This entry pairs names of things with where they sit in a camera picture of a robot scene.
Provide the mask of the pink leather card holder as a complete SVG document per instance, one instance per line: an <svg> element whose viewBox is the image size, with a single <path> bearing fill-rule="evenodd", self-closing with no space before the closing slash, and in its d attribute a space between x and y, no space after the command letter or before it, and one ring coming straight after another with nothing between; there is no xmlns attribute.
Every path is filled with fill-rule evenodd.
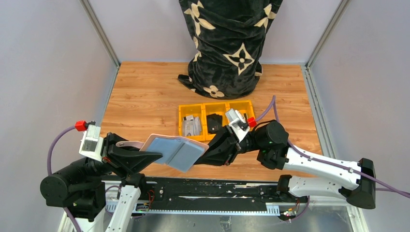
<svg viewBox="0 0 410 232"><path fill-rule="evenodd" d="M145 142L120 141L117 147L134 147L140 151L158 152L162 158L158 164L166 164L181 172L187 172L208 150L209 145L183 136L151 134Z"/></svg>

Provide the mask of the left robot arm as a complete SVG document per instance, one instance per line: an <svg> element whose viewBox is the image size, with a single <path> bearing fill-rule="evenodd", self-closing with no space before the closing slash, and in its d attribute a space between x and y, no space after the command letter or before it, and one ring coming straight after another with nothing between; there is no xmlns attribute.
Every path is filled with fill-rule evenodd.
<svg viewBox="0 0 410 232"><path fill-rule="evenodd" d="M158 152L135 147L119 147L121 137L108 133L99 138L97 159L82 158L49 173L40 184L46 205L63 208L76 232L125 232L140 196L146 196L146 177L141 171L162 158ZM106 206L105 175L114 173L120 180L119 202L107 227L103 220Z"/></svg>

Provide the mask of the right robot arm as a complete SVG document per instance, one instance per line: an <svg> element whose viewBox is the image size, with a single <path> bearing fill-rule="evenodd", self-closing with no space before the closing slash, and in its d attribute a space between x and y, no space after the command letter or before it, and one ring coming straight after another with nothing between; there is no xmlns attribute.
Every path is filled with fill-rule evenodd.
<svg viewBox="0 0 410 232"><path fill-rule="evenodd" d="M289 134L276 120L255 125L252 130L236 130L232 125L221 128L208 150L196 165L230 165L239 154L258 151L257 161L270 170L293 170L314 175L298 177L281 175L276 195L291 202L307 196L334 197L362 209L375 209L376 184L373 161L336 160L311 153L289 142Z"/></svg>

